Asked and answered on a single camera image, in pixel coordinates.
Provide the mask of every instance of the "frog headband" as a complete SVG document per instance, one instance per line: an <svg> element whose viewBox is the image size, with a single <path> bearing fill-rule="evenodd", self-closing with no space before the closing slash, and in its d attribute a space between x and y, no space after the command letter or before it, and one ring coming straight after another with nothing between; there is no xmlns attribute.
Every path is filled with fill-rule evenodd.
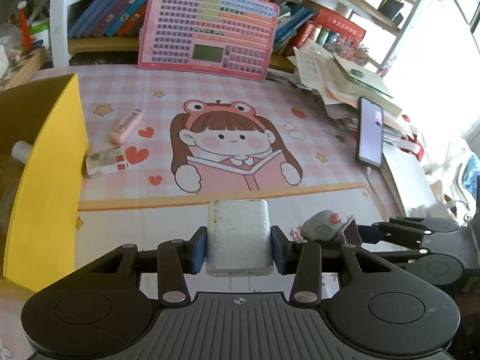
<svg viewBox="0 0 480 360"><path fill-rule="evenodd" d="M233 102L230 104L230 107L225 107L222 105L208 105L200 100L188 100L183 105L183 109L188 114L188 119L185 124L188 130L191 130L191 126L193 126L195 120L197 120L200 116L213 111L231 112L232 114L244 116L255 123L258 127L266 130L266 127L263 125L263 123L261 123L260 120L255 117L254 108L251 105L241 101Z"/></svg>

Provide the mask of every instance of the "open book illustration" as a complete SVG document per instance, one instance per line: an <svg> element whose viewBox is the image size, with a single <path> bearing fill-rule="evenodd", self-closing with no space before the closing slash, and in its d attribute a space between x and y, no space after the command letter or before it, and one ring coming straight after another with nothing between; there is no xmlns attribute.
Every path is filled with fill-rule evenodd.
<svg viewBox="0 0 480 360"><path fill-rule="evenodd" d="M281 164L286 162L282 150L272 152L262 158L250 169L245 165L237 167L197 157L187 157L188 164L193 165L200 174L201 188L198 193L258 191L289 187L290 184L282 174Z"/></svg>

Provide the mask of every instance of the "pink electronic learning pad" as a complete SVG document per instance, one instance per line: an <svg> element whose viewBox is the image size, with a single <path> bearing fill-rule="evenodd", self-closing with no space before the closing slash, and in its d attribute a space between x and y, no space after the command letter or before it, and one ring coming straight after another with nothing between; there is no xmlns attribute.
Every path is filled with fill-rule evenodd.
<svg viewBox="0 0 480 360"><path fill-rule="evenodd" d="M264 0L148 0L138 66L264 80L277 17Z"/></svg>

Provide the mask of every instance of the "phone screen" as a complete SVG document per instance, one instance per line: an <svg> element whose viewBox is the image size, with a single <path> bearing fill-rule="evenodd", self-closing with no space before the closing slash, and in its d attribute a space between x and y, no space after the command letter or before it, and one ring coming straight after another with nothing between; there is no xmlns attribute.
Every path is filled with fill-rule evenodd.
<svg viewBox="0 0 480 360"><path fill-rule="evenodd" d="M367 166L382 165L383 110L365 97L360 98L358 159Z"/></svg>

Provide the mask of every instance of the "gray toy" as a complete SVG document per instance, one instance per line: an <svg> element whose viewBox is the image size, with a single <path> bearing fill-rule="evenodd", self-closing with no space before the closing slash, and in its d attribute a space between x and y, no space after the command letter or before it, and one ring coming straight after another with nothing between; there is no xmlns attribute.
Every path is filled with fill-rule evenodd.
<svg viewBox="0 0 480 360"><path fill-rule="evenodd" d="M357 222L353 216L342 221L339 214L323 210L308 219L302 227L303 237L315 242L352 243L362 245Z"/></svg>

